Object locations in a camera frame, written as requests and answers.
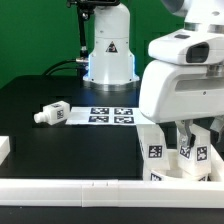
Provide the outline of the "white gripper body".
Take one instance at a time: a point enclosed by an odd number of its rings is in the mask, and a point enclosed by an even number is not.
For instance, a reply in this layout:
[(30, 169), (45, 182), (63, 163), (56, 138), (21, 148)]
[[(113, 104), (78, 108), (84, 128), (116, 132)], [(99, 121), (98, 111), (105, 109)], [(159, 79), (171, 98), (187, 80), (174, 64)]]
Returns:
[(206, 66), (154, 60), (142, 77), (139, 109), (155, 123), (224, 115), (224, 77), (208, 76)]

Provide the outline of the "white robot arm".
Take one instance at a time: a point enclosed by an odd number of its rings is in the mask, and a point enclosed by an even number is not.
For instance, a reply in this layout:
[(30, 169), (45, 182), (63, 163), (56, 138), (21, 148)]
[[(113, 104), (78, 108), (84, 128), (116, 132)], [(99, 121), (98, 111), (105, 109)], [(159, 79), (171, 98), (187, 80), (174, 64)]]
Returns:
[(190, 145), (190, 123), (212, 117), (224, 132), (224, 0), (161, 0), (184, 27), (149, 43), (153, 58), (141, 78), (129, 51), (129, 17), (109, 2), (95, 9), (95, 46), (85, 84), (112, 90), (141, 83), (139, 109), (155, 123), (174, 122), (181, 144)]

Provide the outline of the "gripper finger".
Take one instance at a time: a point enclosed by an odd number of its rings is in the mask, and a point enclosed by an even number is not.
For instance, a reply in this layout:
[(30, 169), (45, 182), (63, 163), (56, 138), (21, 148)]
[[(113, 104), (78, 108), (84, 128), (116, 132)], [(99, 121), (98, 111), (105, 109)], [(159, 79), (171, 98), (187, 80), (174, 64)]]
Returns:
[(193, 124), (192, 120), (179, 120), (175, 122), (179, 131), (179, 143), (184, 148), (192, 147), (192, 133), (190, 126)]
[(210, 126), (210, 129), (218, 133), (218, 142), (222, 139), (224, 133), (224, 115), (216, 116)]

